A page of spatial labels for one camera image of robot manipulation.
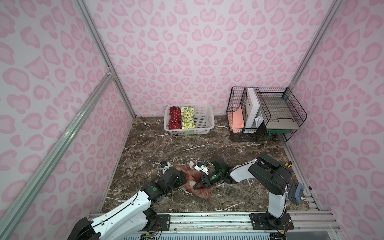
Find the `red plaid skirt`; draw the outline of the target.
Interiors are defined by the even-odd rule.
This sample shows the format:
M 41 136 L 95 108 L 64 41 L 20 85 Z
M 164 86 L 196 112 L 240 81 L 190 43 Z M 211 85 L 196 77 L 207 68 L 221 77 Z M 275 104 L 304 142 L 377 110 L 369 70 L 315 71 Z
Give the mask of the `red plaid skirt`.
M 197 170 L 182 165 L 176 165 L 175 168 L 186 174 L 187 183 L 183 185 L 183 188 L 186 189 L 186 191 L 202 199 L 208 199 L 212 195 L 214 188 L 194 189 L 194 185 L 201 179 L 202 176 L 202 174 Z

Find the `white plastic basket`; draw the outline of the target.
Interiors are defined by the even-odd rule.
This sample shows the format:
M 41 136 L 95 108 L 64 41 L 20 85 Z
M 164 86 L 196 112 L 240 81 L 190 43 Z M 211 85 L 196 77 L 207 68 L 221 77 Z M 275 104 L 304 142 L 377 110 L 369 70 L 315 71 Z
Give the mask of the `white plastic basket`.
M 210 104 L 179 104 L 166 107 L 164 130 L 172 136 L 208 134 L 215 126 Z

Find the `lemon print skirt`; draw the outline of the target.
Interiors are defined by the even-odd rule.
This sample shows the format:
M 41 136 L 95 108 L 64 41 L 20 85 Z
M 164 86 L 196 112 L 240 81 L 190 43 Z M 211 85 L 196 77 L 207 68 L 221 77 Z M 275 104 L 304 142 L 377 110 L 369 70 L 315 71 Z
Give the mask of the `lemon print skirt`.
M 195 109 L 193 107 L 181 107 L 182 129 L 195 129 Z

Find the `red polka dot skirt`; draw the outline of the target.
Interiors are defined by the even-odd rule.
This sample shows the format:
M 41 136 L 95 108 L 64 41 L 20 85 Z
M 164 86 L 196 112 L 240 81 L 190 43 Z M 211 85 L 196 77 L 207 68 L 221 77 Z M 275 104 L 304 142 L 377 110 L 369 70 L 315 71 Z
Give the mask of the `red polka dot skirt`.
M 180 107 L 170 107 L 169 108 L 170 120 L 169 120 L 169 129 L 178 130 L 182 128 L 182 113 Z

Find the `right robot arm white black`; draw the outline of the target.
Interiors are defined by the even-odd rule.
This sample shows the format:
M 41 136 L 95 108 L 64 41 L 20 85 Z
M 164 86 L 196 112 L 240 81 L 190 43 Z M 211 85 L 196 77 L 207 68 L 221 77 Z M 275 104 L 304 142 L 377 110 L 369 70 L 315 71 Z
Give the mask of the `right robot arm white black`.
M 223 158 L 211 159 L 214 171 L 203 173 L 193 186 L 194 190 L 208 189 L 227 183 L 236 184 L 249 179 L 256 179 L 268 191 L 269 205 L 266 219 L 282 219 L 287 211 L 287 197 L 292 163 L 282 164 L 267 154 L 261 154 L 248 163 L 230 167 Z

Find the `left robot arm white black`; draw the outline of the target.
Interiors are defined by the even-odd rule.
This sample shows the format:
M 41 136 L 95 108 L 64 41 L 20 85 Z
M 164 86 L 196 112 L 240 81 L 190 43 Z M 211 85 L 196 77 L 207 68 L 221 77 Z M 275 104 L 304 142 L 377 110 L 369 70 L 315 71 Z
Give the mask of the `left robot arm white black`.
M 155 203 L 187 183 L 186 174 L 168 168 L 162 176 L 146 183 L 129 200 L 97 218 L 80 219 L 72 229 L 69 240 L 120 240 L 141 230 L 162 230 Z

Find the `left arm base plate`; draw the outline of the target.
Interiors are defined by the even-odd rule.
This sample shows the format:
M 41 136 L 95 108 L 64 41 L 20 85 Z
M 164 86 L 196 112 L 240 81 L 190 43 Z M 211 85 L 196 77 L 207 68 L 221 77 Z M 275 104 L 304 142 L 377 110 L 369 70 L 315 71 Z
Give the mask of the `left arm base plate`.
M 147 223 L 145 227 L 140 230 L 141 232 L 153 232 L 159 230 L 167 232 L 170 230 L 171 215 L 153 215 L 151 217 L 146 217 L 146 221 Z

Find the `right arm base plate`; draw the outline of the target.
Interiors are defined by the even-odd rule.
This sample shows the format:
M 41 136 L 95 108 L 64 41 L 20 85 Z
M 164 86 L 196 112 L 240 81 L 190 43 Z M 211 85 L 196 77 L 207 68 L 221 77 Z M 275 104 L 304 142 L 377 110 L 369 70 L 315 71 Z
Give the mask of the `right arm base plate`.
M 252 213 L 249 215 L 253 230 L 293 230 L 294 224 L 291 216 L 285 213 L 281 218 L 275 218 L 270 214 Z

